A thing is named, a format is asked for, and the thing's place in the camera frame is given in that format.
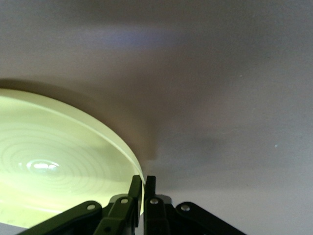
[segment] black clamp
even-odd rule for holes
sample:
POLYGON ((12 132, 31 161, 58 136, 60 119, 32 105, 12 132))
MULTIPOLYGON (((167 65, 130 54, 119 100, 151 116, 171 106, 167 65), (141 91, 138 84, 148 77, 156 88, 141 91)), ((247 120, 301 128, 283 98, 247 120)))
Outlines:
MULTIPOLYGON (((19 235, 135 235, 138 227, 142 181, 133 177, 128 194, 116 195, 102 208, 87 201, 19 235)), ((172 199, 156 195, 156 178, 148 176, 144 195, 145 235, 245 235, 191 202, 176 208, 172 199)))

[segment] white surface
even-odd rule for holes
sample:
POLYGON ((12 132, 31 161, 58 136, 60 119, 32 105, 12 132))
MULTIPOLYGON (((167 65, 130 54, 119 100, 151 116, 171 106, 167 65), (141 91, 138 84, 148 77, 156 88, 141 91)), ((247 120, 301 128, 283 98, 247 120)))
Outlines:
POLYGON ((312 15, 306 0, 3 2, 0 86, 103 121, 175 204, 310 234, 312 15))

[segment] concentric rings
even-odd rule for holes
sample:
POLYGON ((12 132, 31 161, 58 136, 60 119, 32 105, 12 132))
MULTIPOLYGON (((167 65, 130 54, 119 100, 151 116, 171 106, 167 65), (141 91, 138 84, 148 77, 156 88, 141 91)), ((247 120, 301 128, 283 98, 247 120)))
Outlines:
POLYGON ((59 101, 0 89, 1 222, 30 227, 87 200, 104 206, 135 174, 138 161, 104 124, 59 101))

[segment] screw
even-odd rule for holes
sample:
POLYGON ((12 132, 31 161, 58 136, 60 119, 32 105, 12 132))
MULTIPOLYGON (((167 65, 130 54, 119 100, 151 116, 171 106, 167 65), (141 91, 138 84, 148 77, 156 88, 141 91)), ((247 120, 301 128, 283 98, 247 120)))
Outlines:
POLYGON ((126 203, 128 203, 128 199, 127 199, 127 198, 123 198, 123 199, 121 200, 121 204, 126 204, 126 203))
POLYGON ((150 203, 155 205, 155 204, 158 203, 158 199, 157 199, 157 198, 152 198, 152 199, 150 200, 150 203))
POLYGON ((96 208, 96 205, 95 204, 90 204, 87 206, 87 210, 93 210, 96 208))
POLYGON ((181 208, 181 210, 182 210, 183 212, 190 211, 190 206, 188 206, 188 205, 182 205, 180 208, 181 208))

